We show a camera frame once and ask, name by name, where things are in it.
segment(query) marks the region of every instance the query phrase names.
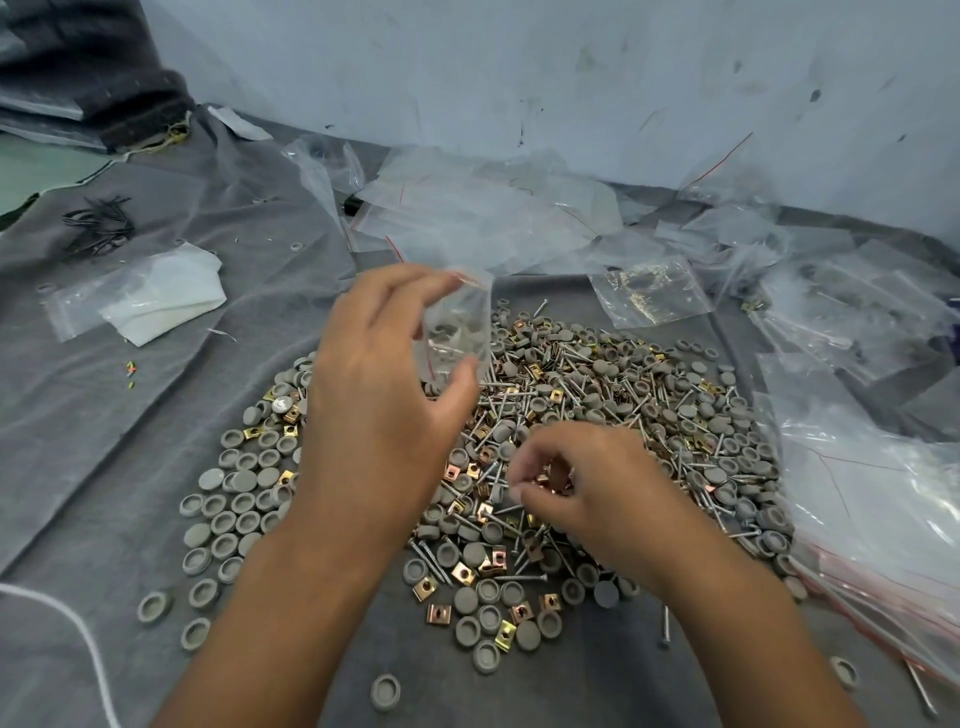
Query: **white cord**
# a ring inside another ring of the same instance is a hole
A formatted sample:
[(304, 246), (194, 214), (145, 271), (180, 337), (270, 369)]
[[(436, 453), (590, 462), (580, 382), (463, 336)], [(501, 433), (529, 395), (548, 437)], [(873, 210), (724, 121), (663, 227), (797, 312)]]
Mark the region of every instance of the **white cord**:
[(86, 648), (90, 650), (93, 669), (97, 673), (97, 685), (100, 687), (100, 699), (104, 703), (104, 713), (107, 714), (107, 723), (110, 728), (120, 728), (120, 721), (117, 720), (117, 714), (113, 710), (113, 700), (110, 698), (110, 685), (107, 682), (107, 671), (104, 669), (104, 660), (100, 656), (100, 648), (97, 646), (96, 640), (93, 639), (93, 633), (90, 632), (83, 618), (59, 599), (55, 599), (42, 592), (35, 592), (32, 589), (24, 589), (23, 587), (17, 587), (13, 584), (0, 582), (0, 593), (22, 596), (25, 599), (32, 599), (41, 604), (46, 604), (48, 607), (53, 607), (58, 612), (64, 614), (70, 621), (77, 625), (77, 629), (80, 630), (80, 634), (86, 642)]

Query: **dirty white wall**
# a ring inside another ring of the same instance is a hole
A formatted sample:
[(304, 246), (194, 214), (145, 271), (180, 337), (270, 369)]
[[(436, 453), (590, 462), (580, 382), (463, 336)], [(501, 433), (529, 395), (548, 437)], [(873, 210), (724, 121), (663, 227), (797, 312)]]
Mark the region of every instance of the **dirty white wall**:
[(960, 239), (957, 0), (143, 0), (201, 101), (677, 186), (756, 132), (782, 200)]

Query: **gray cloth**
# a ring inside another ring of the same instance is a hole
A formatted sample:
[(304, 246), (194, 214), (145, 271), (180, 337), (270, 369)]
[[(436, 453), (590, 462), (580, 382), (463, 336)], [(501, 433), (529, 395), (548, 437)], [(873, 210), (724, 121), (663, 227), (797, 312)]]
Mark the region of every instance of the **gray cloth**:
[[(130, 249), (95, 263), (57, 263), (59, 215), (84, 195), (118, 192), (133, 197), (141, 230)], [(278, 202), (252, 203), (274, 196)], [(178, 237), (223, 259), (224, 307), (142, 350), (111, 328), (56, 343), (34, 291), (39, 283), (99, 274), (134, 253), (167, 250)], [(293, 242), (307, 247), (293, 254)], [(180, 569), (188, 522), (177, 504), (215, 464), (220, 433), (237, 426), (275, 372), (316, 346), (353, 265), (335, 225), (300, 189), (296, 168), (276, 145), (239, 141), (202, 114), (182, 147), (114, 167), (87, 188), (45, 196), (0, 237), (0, 273), (3, 578), (55, 595), (87, 620), (121, 721), (143, 726), (186, 665), (180, 630), (194, 617), (186, 599), (194, 580)], [(531, 311), (547, 298), (545, 312), (555, 319), (608, 322), (583, 278), (499, 280), (494, 296)], [(756, 386), (750, 354), (763, 339), (732, 304), (641, 335), (664, 346), (679, 337), (713, 346), (721, 362), (737, 365), (744, 387)], [(139, 367), (133, 390), (123, 368), (128, 359)], [(408, 557), (397, 556), (351, 643), (322, 725), (719, 725), (679, 625), (673, 648), (657, 649), (660, 605), (650, 595), (612, 611), (591, 602), (564, 610), (558, 641), (534, 655), (512, 652), (495, 676), (481, 677), (450, 629), (424, 624), (423, 607), (400, 580)], [(175, 592), (172, 613), (142, 628), (137, 602), (163, 587)], [(444, 590), (440, 598), (450, 596)], [(872, 724), (920, 723), (896, 663), (823, 606), (807, 604), (804, 615), (825, 653), (860, 669), (863, 687), (854, 699)], [(373, 712), (369, 690), (387, 671), (400, 680), (402, 697), (383, 717)], [(943, 696), (934, 697), (943, 709)], [(104, 724), (74, 627), (45, 607), (0, 597), (0, 726)]]

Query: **gray tablecloth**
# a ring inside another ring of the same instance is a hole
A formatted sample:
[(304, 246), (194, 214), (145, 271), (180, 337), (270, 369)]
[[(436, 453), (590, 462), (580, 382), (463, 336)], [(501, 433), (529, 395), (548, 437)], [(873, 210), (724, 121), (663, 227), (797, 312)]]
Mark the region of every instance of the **gray tablecloth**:
[[(60, 262), (67, 231), (59, 216), (83, 196), (121, 193), (132, 197), (140, 229), (128, 248), (92, 263)], [(255, 205), (255, 198), (276, 200)], [(181, 237), (224, 261), (225, 306), (142, 350), (111, 328), (57, 343), (36, 286), (100, 275)], [(306, 247), (294, 253), (294, 242)], [(214, 465), (220, 433), (237, 426), (276, 371), (315, 347), (353, 273), (342, 235), (277, 145), (239, 141), (204, 113), (186, 144), (115, 166), (83, 189), (46, 195), (0, 236), (0, 570), (4, 580), (55, 595), (88, 621), (124, 725), (149, 721), (187, 660), (179, 636), (193, 617), (186, 603), (192, 580), (180, 569), (186, 522), (178, 502)], [(582, 278), (504, 279), (494, 295), (516, 310), (546, 298), (555, 319), (607, 323)], [(682, 337), (714, 346), (737, 365), (744, 385), (756, 384), (752, 354), (763, 340), (732, 304), (645, 334), (663, 345)], [(130, 359), (138, 367), (132, 390), (124, 370)], [(612, 611), (592, 603), (564, 611), (556, 643), (533, 655), (512, 652), (495, 676), (481, 677), (449, 629), (423, 623), (399, 577), (403, 558), (350, 646), (323, 725), (719, 724), (679, 627), (673, 648), (657, 649), (659, 604), (651, 596)], [(163, 623), (144, 629), (136, 604), (162, 587), (174, 589), (177, 603)], [(856, 663), (863, 687), (854, 698), (872, 724), (921, 724), (897, 662), (822, 605), (807, 604), (804, 613), (827, 654)], [(379, 716), (369, 689), (385, 671), (403, 694), (393, 713)], [(944, 693), (934, 695), (942, 711), (955, 710)], [(56, 612), (0, 597), (0, 727), (104, 724), (74, 627)]]

